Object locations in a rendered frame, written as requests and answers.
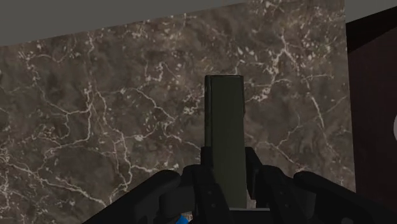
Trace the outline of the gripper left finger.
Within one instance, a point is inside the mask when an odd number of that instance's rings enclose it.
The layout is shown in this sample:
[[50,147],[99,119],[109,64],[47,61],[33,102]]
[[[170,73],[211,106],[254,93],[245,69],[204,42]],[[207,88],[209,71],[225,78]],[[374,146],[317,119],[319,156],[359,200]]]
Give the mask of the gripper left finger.
[[232,214],[212,173],[212,148],[182,174],[162,170],[93,215],[83,224],[177,224],[191,212],[190,224],[232,224]]

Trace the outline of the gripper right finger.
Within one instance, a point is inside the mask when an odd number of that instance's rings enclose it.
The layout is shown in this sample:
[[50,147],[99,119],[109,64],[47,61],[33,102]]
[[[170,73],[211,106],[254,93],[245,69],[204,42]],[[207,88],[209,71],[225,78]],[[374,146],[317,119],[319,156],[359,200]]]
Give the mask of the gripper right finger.
[[397,214],[310,171],[292,178],[245,148],[247,190],[274,224],[397,224]]

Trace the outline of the dark green rectangular box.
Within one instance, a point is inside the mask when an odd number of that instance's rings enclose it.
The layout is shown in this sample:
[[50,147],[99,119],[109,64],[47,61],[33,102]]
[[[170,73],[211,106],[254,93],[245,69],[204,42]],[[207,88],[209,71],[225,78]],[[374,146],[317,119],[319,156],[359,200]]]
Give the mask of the dark green rectangular box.
[[215,180],[231,208],[247,205],[243,81],[238,75],[205,77],[204,145],[211,149]]

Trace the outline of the dark robot stand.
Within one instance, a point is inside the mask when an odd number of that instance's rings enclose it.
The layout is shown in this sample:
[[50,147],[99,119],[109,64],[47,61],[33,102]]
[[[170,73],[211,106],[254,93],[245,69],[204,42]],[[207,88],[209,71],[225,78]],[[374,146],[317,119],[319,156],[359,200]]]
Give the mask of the dark robot stand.
[[346,25],[356,191],[397,207],[397,6]]

